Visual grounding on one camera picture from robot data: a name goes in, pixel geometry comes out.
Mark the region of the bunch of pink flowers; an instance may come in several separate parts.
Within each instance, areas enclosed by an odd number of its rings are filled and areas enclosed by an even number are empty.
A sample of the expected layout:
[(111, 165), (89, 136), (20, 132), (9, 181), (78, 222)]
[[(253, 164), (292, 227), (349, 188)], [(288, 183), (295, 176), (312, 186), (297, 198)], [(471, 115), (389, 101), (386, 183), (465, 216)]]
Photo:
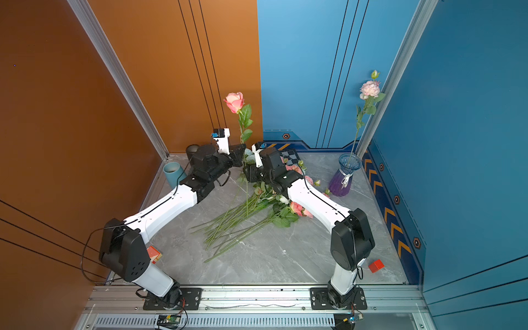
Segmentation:
[(302, 218), (314, 218), (306, 207), (279, 195), (271, 185), (256, 183), (250, 186), (244, 174), (240, 174), (238, 180), (246, 194), (241, 204), (234, 205), (239, 199), (236, 192), (229, 210), (193, 228), (194, 233), (203, 233), (204, 249), (211, 252), (205, 263), (227, 253), (270, 224), (277, 228), (289, 228)]

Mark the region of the pink rose stem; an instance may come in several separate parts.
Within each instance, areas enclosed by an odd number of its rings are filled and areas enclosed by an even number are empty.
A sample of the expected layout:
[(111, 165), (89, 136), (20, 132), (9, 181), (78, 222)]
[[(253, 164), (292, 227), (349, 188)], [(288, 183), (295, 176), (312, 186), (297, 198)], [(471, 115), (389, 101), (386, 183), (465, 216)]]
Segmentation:
[(252, 124), (251, 120), (251, 106), (249, 104), (245, 104), (244, 96), (241, 92), (237, 93), (229, 93), (224, 98), (224, 103), (227, 105), (229, 110), (231, 110), (232, 113), (238, 115), (238, 123), (239, 123), (239, 144), (236, 145), (237, 151), (241, 154), (240, 159), (242, 163), (242, 176), (243, 179), (248, 183), (246, 170), (247, 170), (247, 158), (246, 158), (246, 142), (249, 139), (249, 137), (252, 135), (252, 130), (249, 129), (249, 126)]

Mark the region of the pale pink carnation stem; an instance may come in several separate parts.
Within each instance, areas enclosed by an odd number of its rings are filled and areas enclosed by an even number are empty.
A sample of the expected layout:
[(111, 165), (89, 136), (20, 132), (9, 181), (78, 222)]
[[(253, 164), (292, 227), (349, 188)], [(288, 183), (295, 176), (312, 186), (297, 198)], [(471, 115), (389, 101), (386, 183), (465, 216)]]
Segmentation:
[(376, 104), (385, 99), (386, 94), (381, 92), (379, 77), (379, 71), (373, 70), (371, 79), (360, 88), (360, 99), (364, 101), (364, 104), (361, 107), (356, 106), (356, 134), (354, 140), (357, 140), (360, 129), (365, 125), (363, 117), (365, 115), (374, 115), (377, 111)]

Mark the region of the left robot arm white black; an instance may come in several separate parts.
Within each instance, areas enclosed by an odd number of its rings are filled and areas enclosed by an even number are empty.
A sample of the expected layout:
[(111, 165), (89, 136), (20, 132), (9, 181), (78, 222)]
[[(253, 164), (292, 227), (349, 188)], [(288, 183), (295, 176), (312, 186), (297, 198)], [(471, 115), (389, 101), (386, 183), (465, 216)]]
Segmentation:
[(180, 302), (180, 284), (153, 264), (147, 244), (180, 213), (204, 200), (215, 183), (232, 167), (242, 167), (246, 146), (238, 144), (225, 151), (207, 144), (189, 159), (190, 173), (166, 196), (124, 221), (106, 223), (100, 245), (100, 262), (124, 281), (135, 283), (157, 297), (166, 309)]

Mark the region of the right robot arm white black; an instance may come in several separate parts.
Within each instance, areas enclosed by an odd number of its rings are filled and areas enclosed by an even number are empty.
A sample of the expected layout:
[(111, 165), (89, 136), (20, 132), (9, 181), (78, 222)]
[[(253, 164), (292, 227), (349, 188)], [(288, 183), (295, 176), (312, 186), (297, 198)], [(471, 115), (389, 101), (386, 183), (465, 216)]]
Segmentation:
[(327, 286), (330, 305), (335, 309), (366, 310), (364, 292), (357, 285), (362, 266), (375, 247), (369, 220), (360, 209), (349, 210), (314, 188), (304, 174), (288, 170), (275, 148), (252, 145), (255, 163), (246, 170), (251, 182), (267, 184), (279, 199), (294, 202), (328, 229), (334, 274)]

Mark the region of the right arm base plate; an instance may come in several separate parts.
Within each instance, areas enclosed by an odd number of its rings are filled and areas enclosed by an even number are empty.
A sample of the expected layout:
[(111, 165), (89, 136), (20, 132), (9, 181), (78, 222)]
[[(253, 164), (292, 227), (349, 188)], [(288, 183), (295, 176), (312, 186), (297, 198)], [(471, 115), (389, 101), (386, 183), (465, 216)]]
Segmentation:
[(309, 292), (313, 310), (354, 309), (364, 311), (368, 309), (367, 299), (361, 287), (354, 287), (345, 295), (340, 295), (336, 290), (328, 287), (312, 287)]

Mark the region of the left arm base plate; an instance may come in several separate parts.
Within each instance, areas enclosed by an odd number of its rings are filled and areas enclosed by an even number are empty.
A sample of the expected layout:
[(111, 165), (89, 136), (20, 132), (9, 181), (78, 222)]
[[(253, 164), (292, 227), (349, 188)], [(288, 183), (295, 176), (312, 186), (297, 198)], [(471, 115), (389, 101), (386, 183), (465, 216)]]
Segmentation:
[(171, 300), (168, 293), (164, 298), (157, 297), (149, 292), (144, 299), (143, 309), (146, 311), (196, 311), (199, 309), (202, 298), (202, 288), (200, 287), (180, 287), (177, 291), (173, 291), (176, 299)]

